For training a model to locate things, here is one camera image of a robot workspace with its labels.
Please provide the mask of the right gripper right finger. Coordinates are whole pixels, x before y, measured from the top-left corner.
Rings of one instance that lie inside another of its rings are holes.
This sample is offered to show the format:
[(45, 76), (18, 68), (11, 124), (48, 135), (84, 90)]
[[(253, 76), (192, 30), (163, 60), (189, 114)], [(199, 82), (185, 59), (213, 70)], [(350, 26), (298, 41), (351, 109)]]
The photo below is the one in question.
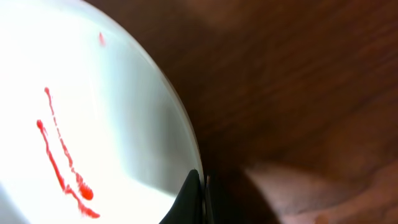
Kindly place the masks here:
[(277, 215), (243, 172), (206, 175), (208, 223), (279, 224)]

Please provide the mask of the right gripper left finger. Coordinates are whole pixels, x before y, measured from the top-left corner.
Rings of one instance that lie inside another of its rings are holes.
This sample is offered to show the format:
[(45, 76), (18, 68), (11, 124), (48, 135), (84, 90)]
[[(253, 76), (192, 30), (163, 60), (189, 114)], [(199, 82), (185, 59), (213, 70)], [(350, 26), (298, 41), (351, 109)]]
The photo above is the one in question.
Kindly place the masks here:
[(174, 204), (160, 224), (202, 224), (202, 189), (199, 173), (192, 169), (178, 193)]

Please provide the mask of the mint plate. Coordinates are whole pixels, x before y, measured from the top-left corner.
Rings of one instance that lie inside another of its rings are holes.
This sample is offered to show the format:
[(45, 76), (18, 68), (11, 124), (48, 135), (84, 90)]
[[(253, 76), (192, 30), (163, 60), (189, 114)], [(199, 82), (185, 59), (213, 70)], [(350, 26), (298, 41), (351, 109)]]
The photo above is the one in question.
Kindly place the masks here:
[(1, 222), (160, 223), (192, 126), (161, 69), (84, 1), (1, 2)]

